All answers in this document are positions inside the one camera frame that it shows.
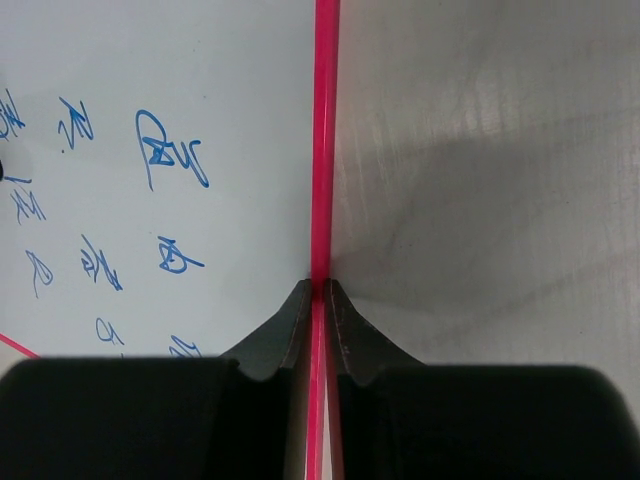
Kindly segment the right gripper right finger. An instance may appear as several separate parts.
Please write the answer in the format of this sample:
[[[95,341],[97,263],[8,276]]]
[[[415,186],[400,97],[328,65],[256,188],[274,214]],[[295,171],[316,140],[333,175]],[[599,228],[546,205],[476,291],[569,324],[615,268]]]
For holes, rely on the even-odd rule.
[[[635,479],[639,432],[615,386],[574,365],[427,365],[326,282],[338,479]]]

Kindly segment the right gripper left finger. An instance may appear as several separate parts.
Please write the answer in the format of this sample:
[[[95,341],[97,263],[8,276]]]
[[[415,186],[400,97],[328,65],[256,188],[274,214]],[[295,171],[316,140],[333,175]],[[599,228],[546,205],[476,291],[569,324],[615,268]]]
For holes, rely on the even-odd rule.
[[[1,381],[5,479],[302,479],[311,284],[202,358],[46,358]]]

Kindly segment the pink framed whiteboard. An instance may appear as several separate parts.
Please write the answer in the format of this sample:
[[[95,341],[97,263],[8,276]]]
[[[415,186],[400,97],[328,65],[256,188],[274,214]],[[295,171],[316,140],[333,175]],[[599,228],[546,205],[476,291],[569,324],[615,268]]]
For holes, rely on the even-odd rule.
[[[218,356],[309,281],[302,479],[327,476],[316,249],[336,7],[2,3],[1,341],[18,363]]]

